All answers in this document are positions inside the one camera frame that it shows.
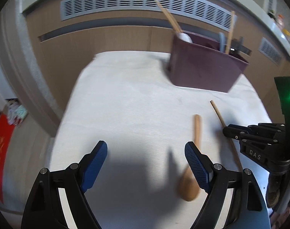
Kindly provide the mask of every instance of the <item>wooden stick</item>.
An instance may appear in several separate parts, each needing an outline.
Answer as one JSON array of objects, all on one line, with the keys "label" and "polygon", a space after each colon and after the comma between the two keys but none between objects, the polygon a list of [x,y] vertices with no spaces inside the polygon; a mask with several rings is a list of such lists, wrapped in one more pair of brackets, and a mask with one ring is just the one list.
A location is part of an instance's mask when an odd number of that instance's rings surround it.
[{"label": "wooden stick", "polygon": [[[195,114],[194,144],[197,146],[198,149],[200,149],[200,141],[201,141],[201,116]],[[189,165],[187,165],[179,180],[178,192],[180,197],[187,202],[194,200],[200,193],[200,187]]]},{"label": "wooden stick", "polygon": [[228,34],[228,40],[226,42],[226,51],[225,54],[229,54],[231,48],[231,42],[233,38],[233,31],[234,31],[234,18],[235,18],[235,11],[231,11],[231,27]]},{"label": "wooden stick", "polygon": [[176,19],[173,17],[173,15],[166,9],[164,8],[161,3],[156,0],[156,3],[158,5],[158,7],[161,9],[161,11],[165,14],[166,18],[168,19],[168,21],[170,22],[171,26],[173,27],[173,29],[177,32],[177,33],[183,33],[181,27],[179,26],[178,22],[176,21]]},{"label": "wooden stick", "polygon": [[[216,114],[217,114],[217,116],[218,116],[218,118],[219,118],[219,120],[221,122],[222,127],[223,128],[226,127],[226,124],[225,124],[225,122],[224,122],[224,120],[223,120],[223,118],[222,118],[222,116],[221,116],[221,114],[220,114],[220,112],[219,112],[219,110],[218,110],[215,102],[213,100],[211,100],[210,103],[212,104],[212,106],[213,106],[213,108],[214,108],[214,110],[215,110],[215,112],[216,112]],[[234,161],[235,161],[237,167],[239,168],[239,171],[242,172],[243,171],[243,169],[242,169],[242,163],[240,162],[240,159],[239,159],[238,153],[236,151],[234,142],[230,138],[227,138],[227,139],[228,139],[228,141],[229,141],[229,143],[231,145],[231,151],[232,151],[233,156],[234,156]]]}]

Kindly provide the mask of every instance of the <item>tablecloth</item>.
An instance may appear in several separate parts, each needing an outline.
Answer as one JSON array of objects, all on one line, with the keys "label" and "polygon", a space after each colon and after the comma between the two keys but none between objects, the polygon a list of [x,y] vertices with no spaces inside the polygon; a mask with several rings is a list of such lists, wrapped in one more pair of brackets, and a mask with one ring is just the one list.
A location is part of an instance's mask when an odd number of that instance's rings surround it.
[{"label": "tablecloth", "polygon": [[[102,229],[184,229],[196,219],[206,193],[192,202],[178,197],[193,140],[193,115],[202,116],[200,150],[213,163],[238,170],[214,100],[226,124],[270,123],[256,91],[241,75],[228,93],[174,86],[165,75],[167,53],[104,52],[81,72],[52,150],[50,171],[65,169],[91,152],[99,140],[108,156],[85,196]],[[239,143],[235,141],[239,152]],[[239,153],[265,196],[268,172]],[[231,200],[228,190],[216,228],[222,228]],[[63,204],[69,228],[74,228]]]}]

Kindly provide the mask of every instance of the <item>purple container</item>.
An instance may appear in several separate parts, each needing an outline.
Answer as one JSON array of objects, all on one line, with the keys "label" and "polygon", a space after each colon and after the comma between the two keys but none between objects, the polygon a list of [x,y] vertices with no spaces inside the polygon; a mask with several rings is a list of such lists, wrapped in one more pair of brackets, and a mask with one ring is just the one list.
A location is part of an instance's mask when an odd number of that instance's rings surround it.
[{"label": "purple container", "polygon": [[168,64],[169,79],[181,87],[228,92],[249,65],[238,54],[218,51],[219,42],[196,33],[185,32],[193,43],[175,34]]}]

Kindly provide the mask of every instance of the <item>white table surface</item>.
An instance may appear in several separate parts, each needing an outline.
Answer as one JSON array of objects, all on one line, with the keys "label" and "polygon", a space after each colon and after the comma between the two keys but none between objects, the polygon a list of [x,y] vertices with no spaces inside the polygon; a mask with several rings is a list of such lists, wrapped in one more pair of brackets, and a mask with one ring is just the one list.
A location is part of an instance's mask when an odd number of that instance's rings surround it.
[{"label": "white table surface", "polygon": [[[187,161],[184,146],[193,140],[193,116],[202,116],[200,150],[213,163],[238,170],[214,100],[226,124],[270,123],[261,100],[244,75],[229,93],[174,86],[163,71],[169,54],[104,52],[82,71],[58,129],[50,171],[65,169],[91,152],[99,140],[108,156],[85,196],[102,229],[190,228],[206,193],[192,202],[177,195]],[[265,196],[268,172],[239,153]],[[76,228],[64,192],[69,228]],[[228,190],[216,228],[222,228],[231,201]]]}]

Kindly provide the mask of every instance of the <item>vent grille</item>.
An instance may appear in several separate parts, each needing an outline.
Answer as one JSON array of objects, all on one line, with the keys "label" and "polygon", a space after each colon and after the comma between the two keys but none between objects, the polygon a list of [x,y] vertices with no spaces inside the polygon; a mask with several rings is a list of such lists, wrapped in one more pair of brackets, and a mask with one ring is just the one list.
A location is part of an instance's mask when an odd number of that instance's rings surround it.
[{"label": "vent grille", "polygon": [[[156,0],[63,0],[60,3],[61,20],[76,16],[120,9],[160,11]],[[229,31],[230,11],[206,0],[159,0],[171,13],[204,21]]]},{"label": "vent grille", "polygon": [[265,38],[262,38],[262,42],[259,46],[259,51],[275,64],[279,64],[282,59],[277,49]]}]

